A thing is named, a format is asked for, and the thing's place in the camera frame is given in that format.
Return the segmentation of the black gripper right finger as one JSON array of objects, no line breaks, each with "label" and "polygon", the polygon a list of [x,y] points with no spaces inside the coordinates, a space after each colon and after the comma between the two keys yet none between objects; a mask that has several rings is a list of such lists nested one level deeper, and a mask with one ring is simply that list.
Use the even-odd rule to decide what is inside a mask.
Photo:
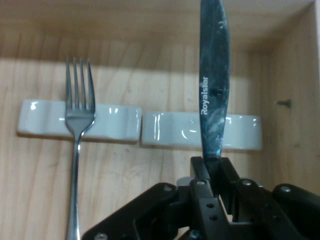
[{"label": "black gripper right finger", "polygon": [[214,192],[221,196],[233,221],[262,227],[273,240],[318,240],[320,197],[293,184],[272,191],[240,178],[226,157],[214,158]]}]

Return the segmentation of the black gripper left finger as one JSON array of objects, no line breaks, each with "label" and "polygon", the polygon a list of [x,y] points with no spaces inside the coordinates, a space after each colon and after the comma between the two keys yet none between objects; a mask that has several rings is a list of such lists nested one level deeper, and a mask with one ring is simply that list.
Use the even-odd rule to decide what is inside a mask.
[{"label": "black gripper left finger", "polygon": [[192,157],[186,185],[157,183],[84,233],[84,240],[230,240],[220,197],[230,208],[233,165],[226,157]]}]

